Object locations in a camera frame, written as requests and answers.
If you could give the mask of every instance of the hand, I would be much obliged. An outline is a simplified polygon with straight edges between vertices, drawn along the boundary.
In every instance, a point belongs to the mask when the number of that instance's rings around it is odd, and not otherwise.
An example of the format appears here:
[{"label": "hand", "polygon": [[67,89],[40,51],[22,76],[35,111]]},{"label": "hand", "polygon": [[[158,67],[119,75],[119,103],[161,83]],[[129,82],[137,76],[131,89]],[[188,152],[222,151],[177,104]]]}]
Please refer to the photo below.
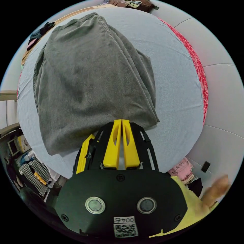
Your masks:
[{"label": "hand", "polygon": [[212,207],[218,198],[227,193],[230,186],[231,185],[228,180],[228,175],[224,175],[221,178],[217,179],[212,184],[212,187],[209,187],[205,191],[203,197],[201,198],[203,204],[208,206],[209,208]]}]

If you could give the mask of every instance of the bed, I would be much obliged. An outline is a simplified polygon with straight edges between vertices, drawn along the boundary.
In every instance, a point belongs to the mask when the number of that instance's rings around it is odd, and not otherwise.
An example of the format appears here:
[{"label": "bed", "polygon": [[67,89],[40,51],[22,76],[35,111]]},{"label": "bed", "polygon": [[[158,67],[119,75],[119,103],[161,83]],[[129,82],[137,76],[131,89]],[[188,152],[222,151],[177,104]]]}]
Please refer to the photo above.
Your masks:
[{"label": "bed", "polygon": [[[92,12],[94,10],[78,13],[56,26]],[[136,49],[151,58],[160,123],[147,130],[147,134],[154,146],[159,170],[167,172],[189,153],[203,129],[204,97],[192,58],[176,34],[156,16],[119,7],[99,8],[96,12],[125,35]],[[35,62],[51,32],[41,38],[25,61],[19,83],[18,114],[22,131],[40,160],[70,178],[79,149],[54,156],[47,153],[33,95]]]}]

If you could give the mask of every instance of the checkered fabric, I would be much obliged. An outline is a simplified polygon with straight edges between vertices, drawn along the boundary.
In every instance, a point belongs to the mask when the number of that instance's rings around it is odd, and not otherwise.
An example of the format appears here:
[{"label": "checkered fabric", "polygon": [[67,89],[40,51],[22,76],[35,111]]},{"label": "checkered fabric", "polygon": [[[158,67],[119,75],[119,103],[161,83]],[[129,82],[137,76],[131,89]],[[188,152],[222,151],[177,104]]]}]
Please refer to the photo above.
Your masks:
[{"label": "checkered fabric", "polygon": [[34,159],[28,163],[33,170],[38,173],[38,175],[48,184],[51,175],[49,172],[42,166],[42,164],[37,160]]},{"label": "checkered fabric", "polygon": [[26,179],[39,191],[41,196],[44,196],[47,190],[47,186],[41,183],[32,173],[29,164],[25,163],[20,168],[19,171],[23,173]]}]

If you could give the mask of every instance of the yellow cloth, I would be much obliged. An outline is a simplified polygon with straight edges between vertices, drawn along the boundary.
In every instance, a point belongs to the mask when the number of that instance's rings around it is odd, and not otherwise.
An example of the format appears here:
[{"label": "yellow cloth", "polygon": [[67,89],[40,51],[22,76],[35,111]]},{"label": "yellow cloth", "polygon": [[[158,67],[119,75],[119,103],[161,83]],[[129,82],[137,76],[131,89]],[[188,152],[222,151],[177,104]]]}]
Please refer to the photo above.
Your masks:
[{"label": "yellow cloth", "polygon": [[185,200],[186,200],[188,210],[187,210],[185,216],[183,217],[183,219],[181,220],[181,222],[179,223],[179,225],[175,229],[173,229],[167,233],[163,233],[163,230],[161,230],[161,233],[150,236],[150,237],[163,236],[163,235],[171,234],[171,233],[174,233],[176,231],[180,231],[182,229],[185,229],[185,228],[195,224],[196,222],[200,221],[204,217],[206,217],[218,205],[218,202],[216,202],[211,207],[211,209],[209,209],[207,206],[202,207],[201,199],[198,198],[194,194],[194,192],[187,189],[185,187],[185,185],[182,183],[182,181],[177,176],[172,176],[171,178],[181,188],[183,195],[185,197]]}]

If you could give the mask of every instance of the gray cloth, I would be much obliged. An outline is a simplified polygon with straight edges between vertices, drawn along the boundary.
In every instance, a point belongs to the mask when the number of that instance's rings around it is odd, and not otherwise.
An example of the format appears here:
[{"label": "gray cloth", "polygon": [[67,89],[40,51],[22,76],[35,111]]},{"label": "gray cloth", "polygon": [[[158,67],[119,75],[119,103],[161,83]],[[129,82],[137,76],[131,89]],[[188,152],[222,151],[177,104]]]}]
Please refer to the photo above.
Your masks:
[{"label": "gray cloth", "polygon": [[36,62],[34,97],[50,155],[78,148],[115,119],[159,122],[150,58],[97,13],[58,26]]}]

